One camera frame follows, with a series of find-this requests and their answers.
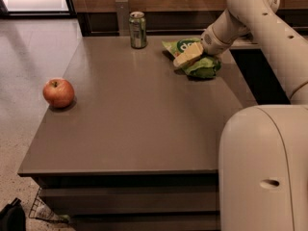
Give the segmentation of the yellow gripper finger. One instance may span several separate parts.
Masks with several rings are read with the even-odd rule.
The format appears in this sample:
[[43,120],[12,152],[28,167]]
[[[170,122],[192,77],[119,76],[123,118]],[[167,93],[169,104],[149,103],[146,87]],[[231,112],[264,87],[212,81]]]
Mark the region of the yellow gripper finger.
[[181,68],[201,57],[203,46],[200,41],[178,41],[175,44],[173,64]]

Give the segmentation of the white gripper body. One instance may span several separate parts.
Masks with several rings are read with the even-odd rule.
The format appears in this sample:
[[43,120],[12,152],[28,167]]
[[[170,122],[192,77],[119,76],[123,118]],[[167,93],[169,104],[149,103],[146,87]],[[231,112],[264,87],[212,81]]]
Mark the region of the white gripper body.
[[214,33],[213,26],[207,27],[200,38],[204,52],[208,55],[218,55],[227,50],[231,44],[221,41]]

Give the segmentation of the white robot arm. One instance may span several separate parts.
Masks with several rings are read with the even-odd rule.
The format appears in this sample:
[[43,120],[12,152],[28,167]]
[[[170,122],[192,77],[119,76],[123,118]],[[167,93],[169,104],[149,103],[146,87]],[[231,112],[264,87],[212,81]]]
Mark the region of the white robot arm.
[[289,104],[243,109],[218,153],[221,231],[308,231],[308,41],[276,15],[280,0],[227,0],[227,8],[174,60],[219,54],[249,32]]

